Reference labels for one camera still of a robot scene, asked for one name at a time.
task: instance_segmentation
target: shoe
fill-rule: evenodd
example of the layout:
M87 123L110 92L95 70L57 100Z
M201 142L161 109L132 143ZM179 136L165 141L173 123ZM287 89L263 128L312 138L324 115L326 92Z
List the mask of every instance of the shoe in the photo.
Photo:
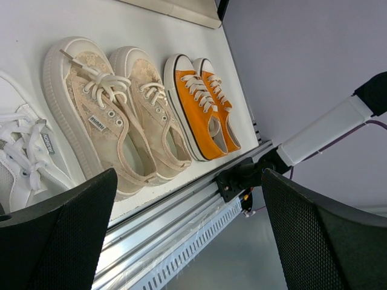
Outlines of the shoe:
M0 72L0 214L74 187L55 134L25 101L31 98Z
M211 62L208 59L197 59L193 62L196 73L201 76L208 91L211 93L215 104L218 107L218 116L221 122L224 140L226 141L228 152L234 152L241 148L236 139L234 131L229 122L229 115L232 110L231 102L226 98L221 88L221 79L215 75Z
M61 40L44 62L45 98L85 177L113 167L119 180L116 200L136 194L156 173L143 130L126 103L129 84L83 37Z
M110 57L117 76L131 81L127 91L132 110L156 161L157 179L153 185L164 184L191 165L183 133L168 104L163 82L149 56L137 47L121 47Z
M164 84L191 155L199 161L226 155L218 108L187 56L175 54L167 60Z

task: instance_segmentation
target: beige lace sneaker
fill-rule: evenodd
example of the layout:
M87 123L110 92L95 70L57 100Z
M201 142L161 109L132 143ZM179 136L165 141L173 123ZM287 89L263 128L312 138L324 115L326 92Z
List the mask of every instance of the beige lace sneaker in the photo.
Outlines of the beige lace sneaker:
M156 165L143 130L127 105L128 79L115 76L91 40L68 37L48 52L45 98L86 178L113 167L117 199L155 179Z
M157 165L158 178L153 185L166 183L190 166L192 158L167 102L160 74L137 47L121 47L109 60L116 75L131 81L127 98L132 100Z

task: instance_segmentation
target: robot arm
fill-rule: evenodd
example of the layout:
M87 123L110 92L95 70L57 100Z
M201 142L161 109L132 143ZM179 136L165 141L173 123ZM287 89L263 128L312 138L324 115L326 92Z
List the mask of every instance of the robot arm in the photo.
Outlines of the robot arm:
M374 76L341 104L318 118L286 142L272 149L257 163L243 162L221 172L216 181L225 201L241 190L261 185L262 172L288 172L321 148L354 130L375 116L387 112L387 72Z

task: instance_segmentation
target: white shoelace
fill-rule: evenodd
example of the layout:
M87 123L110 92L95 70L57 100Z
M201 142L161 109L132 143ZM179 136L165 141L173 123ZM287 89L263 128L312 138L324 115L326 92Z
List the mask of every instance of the white shoelace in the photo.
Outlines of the white shoelace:
M193 95L196 91L194 100L200 100L199 107L204 107L204 113L207 113L210 108L212 108L215 112L218 112L218 107L214 105L215 102L213 101L211 94L207 90L200 76L188 74L182 77L181 81L187 82L186 88L189 88L189 94Z
M216 96L216 99L220 100L221 105L224 105L224 103L227 102L228 99L226 98L226 96L224 95L224 92L222 91L222 89L220 87L220 84L222 84L221 78L216 76L216 75L213 75L213 76L210 76L207 80L210 82L210 87L213 89L213 93L218 94ZM225 107L224 109L227 112L230 112L232 108Z
M20 125L21 120L25 120L27 124ZM23 168L22 175L30 176L31 189L34 191L41 189L41 175L37 170L47 166L47 164L45 161L36 159L34 150L38 149L35 142L39 138L46 121L39 120L33 123L26 115L15 113L0 115L0 124L0 148L11 160ZM20 134L21 137L12 143L10 142L12 141L12 134ZM28 199L28 203L32 200L32 197L33 195Z
M146 83L139 87L140 92L143 92L144 89L149 88L149 91L146 93L145 98L149 99L151 95L154 93L154 96L151 100L151 105L154 106L156 104L157 99L161 99L165 102L165 105L168 105L168 100L165 94L165 87L159 83Z
M85 85L83 92L88 94L91 89L91 97L93 100L96 100L101 109L105 109L106 105L102 102L102 93L106 93L111 102L119 105L117 101L117 95L120 95L123 98L124 103L128 101L126 97L126 90L131 85L131 81L125 77L115 76L113 74L107 74L101 72L101 70L96 66L88 66L79 60L73 58L71 55L66 53L63 50L60 50L73 65L76 65L87 72L88 77L91 81Z

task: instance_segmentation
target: orange sneaker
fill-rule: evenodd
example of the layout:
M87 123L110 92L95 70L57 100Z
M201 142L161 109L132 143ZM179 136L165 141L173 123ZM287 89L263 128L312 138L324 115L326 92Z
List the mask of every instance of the orange sneaker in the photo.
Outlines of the orange sneaker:
M164 85L191 155L199 161L226 155L218 108L187 56L175 54L168 59Z
M232 110L230 101L224 95L220 84L220 77L215 75L211 62L208 59L197 59L193 62L196 73L201 76L204 84L211 93L215 104L218 107L218 116L221 122L224 140L226 141L228 152L237 151L241 148L239 141L229 123L229 115Z

